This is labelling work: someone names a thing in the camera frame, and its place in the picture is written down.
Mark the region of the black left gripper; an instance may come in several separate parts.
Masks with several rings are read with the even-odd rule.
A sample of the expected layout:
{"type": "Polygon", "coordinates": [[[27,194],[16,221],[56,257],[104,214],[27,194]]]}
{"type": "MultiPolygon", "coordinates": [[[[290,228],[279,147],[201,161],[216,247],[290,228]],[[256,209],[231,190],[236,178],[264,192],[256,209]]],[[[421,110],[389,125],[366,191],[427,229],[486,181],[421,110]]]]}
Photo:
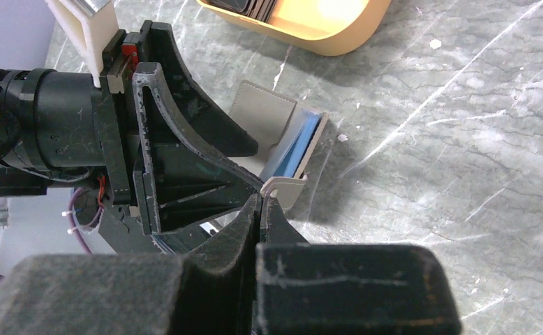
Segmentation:
{"type": "Polygon", "coordinates": [[[254,156],[257,141],[193,79],[171,24],[142,27],[108,42],[99,85],[86,73],[0,69],[0,198],[81,187],[117,218],[138,207],[143,232],[164,235],[260,191],[262,180],[233,161],[254,156]],[[127,140],[131,79],[139,147],[127,140]]]}

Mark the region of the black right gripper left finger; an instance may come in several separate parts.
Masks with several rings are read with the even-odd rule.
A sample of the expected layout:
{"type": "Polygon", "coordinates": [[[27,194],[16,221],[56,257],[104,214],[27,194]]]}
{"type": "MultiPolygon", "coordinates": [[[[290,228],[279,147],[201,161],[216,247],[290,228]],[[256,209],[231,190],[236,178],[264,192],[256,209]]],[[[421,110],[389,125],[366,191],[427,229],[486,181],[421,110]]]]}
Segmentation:
{"type": "Polygon", "coordinates": [[[0,334],[250,334],[262,198],[181,255],[37,255],[0,282],[0,334]]]}

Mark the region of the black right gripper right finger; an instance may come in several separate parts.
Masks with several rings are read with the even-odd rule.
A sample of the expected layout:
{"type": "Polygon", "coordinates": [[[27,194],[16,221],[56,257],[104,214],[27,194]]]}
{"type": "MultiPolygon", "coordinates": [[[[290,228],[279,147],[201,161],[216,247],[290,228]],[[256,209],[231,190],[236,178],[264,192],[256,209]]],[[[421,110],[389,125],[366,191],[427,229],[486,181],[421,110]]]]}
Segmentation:
{"type": "Polygon", "coordinates": [[[256,246],[259,334],[460,334],[445,271],[413,244],[310,244],[265,198],[256,246]]]}

